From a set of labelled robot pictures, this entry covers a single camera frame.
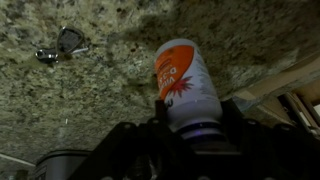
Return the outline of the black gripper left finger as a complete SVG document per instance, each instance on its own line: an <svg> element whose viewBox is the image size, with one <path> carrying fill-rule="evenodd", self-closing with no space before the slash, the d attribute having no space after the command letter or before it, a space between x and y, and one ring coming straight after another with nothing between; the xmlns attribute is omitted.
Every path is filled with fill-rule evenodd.
<svg viewBox="0 0 320 180"><path fill-rule="evenodd" d="M168 134L172 130L168 124L167 108L163 100L155 101L155 119L153 120L153 129L156 133Z"/></svg>

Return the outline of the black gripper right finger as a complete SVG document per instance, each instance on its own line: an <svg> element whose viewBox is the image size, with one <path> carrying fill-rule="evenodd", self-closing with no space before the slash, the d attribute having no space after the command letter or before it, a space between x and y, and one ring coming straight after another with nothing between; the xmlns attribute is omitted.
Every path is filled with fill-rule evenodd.
<svg viewBox="0 0 320 180"><path fill-rule="evenodd" d="M244 129L244 115L232 99L222 101L222 125L227 134L241 134Z"/></svg>

